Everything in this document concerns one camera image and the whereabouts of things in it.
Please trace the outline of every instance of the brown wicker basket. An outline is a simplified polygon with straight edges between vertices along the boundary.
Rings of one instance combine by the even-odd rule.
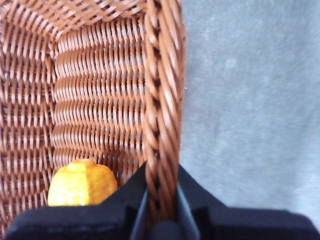
[[[146,160],[151,222],[175,218],[184,100],[179,0],[2,0],[0,226],[75,158],[120,185]]]

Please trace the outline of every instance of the orange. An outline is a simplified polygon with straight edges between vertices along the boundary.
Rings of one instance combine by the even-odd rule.
[[[100,204],[118,188],[113,172],[91,159],[77,159],[54,175],[48,193],[49,206]]]

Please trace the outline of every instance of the basket handle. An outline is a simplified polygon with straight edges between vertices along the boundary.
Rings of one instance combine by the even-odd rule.
[[[180,0],[147,0],[143,118],[148,223],[176,218],[185,89],[185,27]]]

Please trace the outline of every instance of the woven wicker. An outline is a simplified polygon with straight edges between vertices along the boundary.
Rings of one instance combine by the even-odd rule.
[[[149,219],[175,218],[185,28],[177,0],[4,0],[0,226],[75,158],[120,185],[146,160]]]

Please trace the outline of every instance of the gray surface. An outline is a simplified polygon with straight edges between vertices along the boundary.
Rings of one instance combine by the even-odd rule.
[[[320,1],[184,0],[181,162],[229,206],[320,229]]]

